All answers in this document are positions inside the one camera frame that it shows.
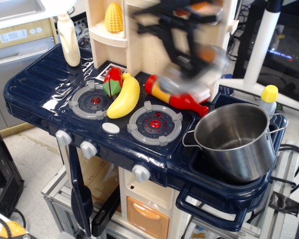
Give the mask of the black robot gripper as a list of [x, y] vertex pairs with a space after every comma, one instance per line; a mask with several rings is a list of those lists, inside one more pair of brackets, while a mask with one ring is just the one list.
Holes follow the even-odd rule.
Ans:
[[[217, 23], [222, 16], [223, 7], [213, 0], [161, 0], [159, 3], [133, 13], [134, 17], [152, 15], [158, 18], [157, 24], [139, 24], [138, 33], [157, 36], [172, 63], [180, 67], [189, 77], [194, 77], [209, 67], [207, 48], [194, 42], [197, 27], [206, 23]], [[189, 49], [186, 53], [175, 47], [172, 30], [185, 33]]]

